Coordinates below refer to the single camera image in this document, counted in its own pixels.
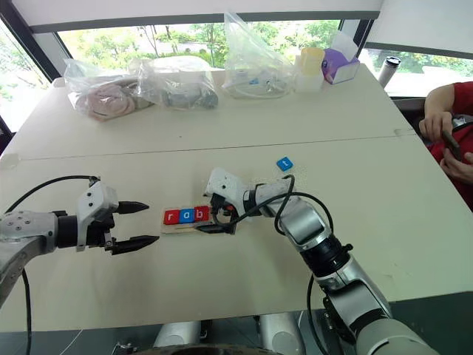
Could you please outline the person's right hand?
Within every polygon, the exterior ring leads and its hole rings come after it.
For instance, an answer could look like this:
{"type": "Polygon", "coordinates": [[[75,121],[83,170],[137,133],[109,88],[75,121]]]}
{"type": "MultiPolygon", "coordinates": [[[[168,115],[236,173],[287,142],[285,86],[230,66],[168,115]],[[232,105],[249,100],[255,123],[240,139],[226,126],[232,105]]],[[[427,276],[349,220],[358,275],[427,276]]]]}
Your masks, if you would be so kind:
{"type": "Polygon", "coordinates": [[[446,111],[428,112],[419,122],[421,135],[431,142],[440,141],[443,132],[451,133],[452,129],[452,114],[446,111]]]}

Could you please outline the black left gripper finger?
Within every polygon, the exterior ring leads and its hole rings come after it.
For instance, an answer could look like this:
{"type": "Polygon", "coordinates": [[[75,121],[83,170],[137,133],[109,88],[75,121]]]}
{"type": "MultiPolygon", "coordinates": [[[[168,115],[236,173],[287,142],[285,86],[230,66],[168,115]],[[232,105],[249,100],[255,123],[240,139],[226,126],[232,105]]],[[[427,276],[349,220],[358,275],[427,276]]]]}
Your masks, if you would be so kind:
{"type": "Polygon", "coordinates": [[[112,255],[119,255],[137,251],[147,246],[150,246],[152,243],[158,241],[159,239],[159,236],[151,235],[131,237],[128,240],[115,242],[111,248],[111,253],[112,255]]]}
{"type": "Polygon", "coordinates": [[[149,205],[137,201],[120,201],[117,207],[118,214],[134,214],[147,210],[149,205]]]}

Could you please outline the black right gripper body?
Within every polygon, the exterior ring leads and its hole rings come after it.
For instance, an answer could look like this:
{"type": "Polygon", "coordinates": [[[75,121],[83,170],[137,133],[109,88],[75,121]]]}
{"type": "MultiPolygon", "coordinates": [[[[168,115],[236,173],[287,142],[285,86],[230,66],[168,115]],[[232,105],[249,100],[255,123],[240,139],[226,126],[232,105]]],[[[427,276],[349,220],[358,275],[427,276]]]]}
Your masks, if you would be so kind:
{"type": "Polygon", "coordinates": [[[235,234],[235,220],[239,217],[236,208],[220,195],[211,197],[211,217],[215,225],[225,228],[225,234],[235,234]]]}

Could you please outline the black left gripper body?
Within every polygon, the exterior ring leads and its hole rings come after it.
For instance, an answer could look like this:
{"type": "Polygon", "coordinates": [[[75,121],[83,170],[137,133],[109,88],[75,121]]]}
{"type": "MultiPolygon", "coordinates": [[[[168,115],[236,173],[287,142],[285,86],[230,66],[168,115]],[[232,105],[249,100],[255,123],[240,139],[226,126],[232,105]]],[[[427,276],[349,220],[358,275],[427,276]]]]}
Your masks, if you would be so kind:
{"type": "Polygon", "coordinates": [[[115,239],[111,230],[115,227],[113,213],[107,213],[99,218],[94,217],[86,231],[86,246],[104,248],[111,251],[115,245],[115,239]]]}

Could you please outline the person's left hand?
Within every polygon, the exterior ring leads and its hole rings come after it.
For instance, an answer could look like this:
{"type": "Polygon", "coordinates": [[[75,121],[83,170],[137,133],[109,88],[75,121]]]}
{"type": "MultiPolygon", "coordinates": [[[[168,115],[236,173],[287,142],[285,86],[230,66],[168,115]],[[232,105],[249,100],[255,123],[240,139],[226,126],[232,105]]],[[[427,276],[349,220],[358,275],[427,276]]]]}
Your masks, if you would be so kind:
{"type": "Polygon", "coordinates": [[[451,179],[472,185],[472,153],[467,152],[463,157],[465,163],[457,160],[449,149],[445,149],[440,167],[451,179]]]}

